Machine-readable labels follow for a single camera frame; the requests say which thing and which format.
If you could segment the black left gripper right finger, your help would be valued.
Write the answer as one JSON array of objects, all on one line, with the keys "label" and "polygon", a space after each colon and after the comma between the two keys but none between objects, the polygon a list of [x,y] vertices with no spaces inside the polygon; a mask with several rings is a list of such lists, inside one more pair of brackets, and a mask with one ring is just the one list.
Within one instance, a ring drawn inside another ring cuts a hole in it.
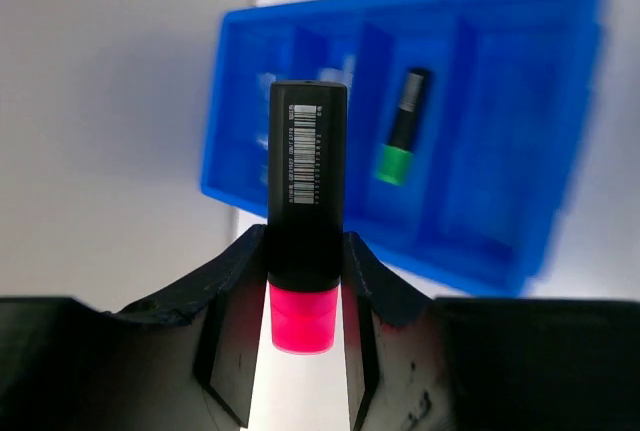
[{"label": "black left gripper right finger", "polygon": [[430,298],[343,237],[354,430],[635,430],[634,301]]}]

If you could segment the pink cap black highlighter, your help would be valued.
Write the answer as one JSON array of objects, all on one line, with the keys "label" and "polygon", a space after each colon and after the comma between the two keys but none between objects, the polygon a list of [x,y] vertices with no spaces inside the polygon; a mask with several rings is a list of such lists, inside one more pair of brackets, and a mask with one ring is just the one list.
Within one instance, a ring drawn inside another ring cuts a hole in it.
[{"label": "pink cap black highlighter", "polygon": [[272,342],[300,355],[334,344],[342,273],[347,89],[284,80],[270,89],[268,272]]}]

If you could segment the green cap black highlighter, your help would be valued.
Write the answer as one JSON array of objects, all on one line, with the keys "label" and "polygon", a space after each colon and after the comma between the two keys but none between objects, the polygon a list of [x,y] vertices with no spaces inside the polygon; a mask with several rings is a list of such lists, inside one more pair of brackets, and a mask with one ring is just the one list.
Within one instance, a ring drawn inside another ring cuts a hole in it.
[{"label": "green cap black highlighter", "polygon": [[412,67],[407,70],[391,130],[381,148],[376,169],[379,180],[396,186],[406,181],[432,82],[433,72],[429,69]]}]

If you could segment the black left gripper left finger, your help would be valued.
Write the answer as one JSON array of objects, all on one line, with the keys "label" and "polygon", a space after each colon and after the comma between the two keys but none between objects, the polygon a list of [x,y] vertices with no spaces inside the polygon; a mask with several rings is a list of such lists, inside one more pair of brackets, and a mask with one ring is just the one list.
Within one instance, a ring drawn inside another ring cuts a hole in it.
[{"label": "black left gripper left finger", "polygon": [[1,300],[5,430],[240,430],[265,301],[264,229],[118,312]]}]

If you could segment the clear glue bottle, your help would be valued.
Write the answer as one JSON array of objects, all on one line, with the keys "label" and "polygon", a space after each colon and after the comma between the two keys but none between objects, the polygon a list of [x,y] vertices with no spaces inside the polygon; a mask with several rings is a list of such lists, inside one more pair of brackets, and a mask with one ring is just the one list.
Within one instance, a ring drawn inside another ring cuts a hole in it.
[{"label": "clear glue bottle", "polygon": [[256,127],[253,136],[257,182],[266,187],[268,181],[269,114],[271,85],[278,75],[262,72],[256,77]]}]

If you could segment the light blue highlighter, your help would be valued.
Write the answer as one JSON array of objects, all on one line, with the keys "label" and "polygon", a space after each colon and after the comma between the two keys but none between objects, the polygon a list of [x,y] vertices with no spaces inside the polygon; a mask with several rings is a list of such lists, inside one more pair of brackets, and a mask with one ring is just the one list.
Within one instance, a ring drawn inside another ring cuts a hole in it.
[{"label": "light blue highlighter", "polygon": [[318,72],[318,80],[334,82],[347,88],[347,95],[351,97],[351,88],[354,79],[356,58],[354,55],[346,55],[340,68],[324,67]]}]

